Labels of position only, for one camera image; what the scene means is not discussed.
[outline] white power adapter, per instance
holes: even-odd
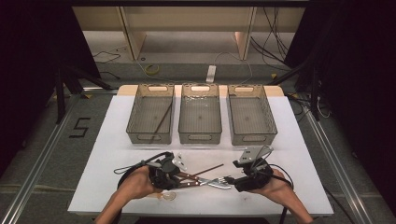
[[[209,69],[207,70],[206,82],[212,83],[215,80],[215,74],[216,74],[216,66],[209,65]]]

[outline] transparent gray bin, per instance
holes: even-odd
[[[219,144],[221,137],[219,86],[183,84],[178,134],[181,144]]]
[[[233,146],[272,144],[277,129],[263,85],[229,85],[227,105]]]
[[[126,132],[134,144],[171,144],[175,111],[174,84],[141,84]]]

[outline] white table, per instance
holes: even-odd
[[[146,160],[163,151],[181,152],[188,167],[187,173],[195,174],[224,163],[220,168],[202,174],[215,178],[224,175],[241,177],[241,169],[233,166],[243,147],[233,147],[224,87],[220,91],[222,135],[216,146],[184,146],[178,141],[179,86],[176,90],[176,111],[171,145],[133,145],[125,132],[134,104],[134,96],[114,96],[107,110],[92,154],[87,162],[78,188],[68,208],[79,215],[96,215],[102,211],[111,194],[116,190],[120,175],[113,171]],[[295,192],[313,216],[329,216],[332,207],[323,190],[318,174],[306,148],[300,129],[286,97],[268,97],[278,134],[272,144],[274,152],[269,163],[284,168],[291,176]],[[128,203],[123,213],[134,216],[162,217],[263,217],[282,212],[282,207],[256,194],[232,189],[215,189],[210,186],[177,189],[173,201],[144,198]]]

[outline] person's left hand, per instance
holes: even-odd
[[[114,196],[124,205],[132,199],[144,198],[150,193],[160,193],[162,189],[156,189],[149,179],[149,167],[143,166],[133,171],[120,185]]]

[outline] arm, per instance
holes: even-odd
[[[284,178],[283,174],[277,169],[274,175]],[[294,193],[292,188],[284,181],[271,178],[270,182],[261,189],[251,190],[252,193],[267,197],[274,203],[279,203],[289,209],[291,214],[297,219],[299,224],[311,223],[314,219],[309,215],[303,203]]]
[[[116,192],[111,195],[103,211],[95,219],[95,223],[111,223],[117,213],[129,201],[146,197],[150,193],[161,192],[156,189],[149,180],[149,168],[141,167],[132,172],[120,185]]]

